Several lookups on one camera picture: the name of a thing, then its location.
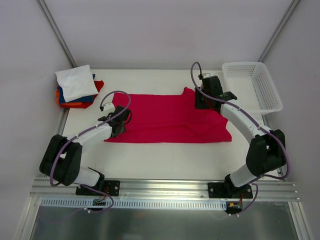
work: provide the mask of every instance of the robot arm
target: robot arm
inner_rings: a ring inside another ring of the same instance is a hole
[[[278,143],[260,128],[275,135],[283,145],[285,145],[285,135],[282,131],[272,131],[265,125],[256,126],[242,111],[228,104],[240,106],[234,94],[223,92],[217,76],[206,78],[199,76],[199,78],[202,80],[202,92],[223,102],[209,99],[195,89],[195,108],[213,109],[218,112],[228,119],[249,143],[245,164],[225,177],[223,187],[219,185],[219,189],[214,189],[215,192],[220,193],[220,196],[231,198],[235,193],[247,188],[251,181],[286,164],[284,153]]]
[[[95,124],[96,126],[120,113],[124,108],[122,106],[117,106],[115,109],[112,103],[107,103],[102,109],[104,110],[104,116],[98,119],[98,122]],[[101,191],[103,189],[105,176],[94,169],[82,167],[81,156],[95,144],[111,137],[115,138],[117,135],[123,133],[126,130],[125,124],[130,115],[131,111],[126,109],[112,121],[89,130],[73,140],[59,157],[53,173],[53,179],[65,186],[69,186],[70,184],[82,184]],[[61,136],[59,134],[52,137],[40,164],[40,172],[47,176],[50,175],[58,152],[71,138],[73,138],[73,136]]]

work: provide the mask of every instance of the gray wall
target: gray wall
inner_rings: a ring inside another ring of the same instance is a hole
[[[256,61],[292,0],[46,0],[92,68],[204,69]]]
[[[320,239],[320,1],[303,0],[266,59],[283,101],[269,114],[273,128],[286,136],[297,183],[314,238]]]
[[[35,0],[0,3],[0,233],[13,239],[62,110],[54,72],[69,69]]]

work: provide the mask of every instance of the white table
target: white table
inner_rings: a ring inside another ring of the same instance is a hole
[[[189,70],[91,70],[104,87],[87,109],[69,111],[64,136],[91,127],[99,117],[102,98],[114,90],[129,94],[179,95],[194,88]],[[222,71],[217,75],[224,87]],[[113,96],[106,99],[111,102]],[[221,143],[109,143],[101,142],[82,155],[81,165],[102,172],[106,178],[161,180],[223,180],[246,161],[249,144],[230,122],[232,142]]]

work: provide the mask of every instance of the laundry basket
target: laundry basket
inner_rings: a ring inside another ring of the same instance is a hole
[[[265,115],[283,108],[276,86],[262,62],[228,62],[222,65],[227,89],[237,96],[243,109]]]

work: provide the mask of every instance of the red cloth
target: red cloth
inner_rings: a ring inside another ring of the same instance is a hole
[[[104,81],[94,81],[94,85],[97,89],[98,92],[100,92],[100,90],[102,89],[102,87],[104,86]],[[57,89],[56,93],[56,103],[59,104],[59,98],[60,98],[60,92]],[[96,97],[98,96],[98,94],[93,95],[93,99],[96,99]],[[93,102],[66,102],[66,103],[61,103],[59,104],[61,108],[64,109],[86,109],[87,107],[91,106],[93,104]]]
[[[195,92],[187,87],[181,95],[130,94],[132,120],[126,132],[112,143],[219,143],[230,142],[228,120],[217,112],[195,109]],[[114,106],[126,106],[128,97],[115,93]]]

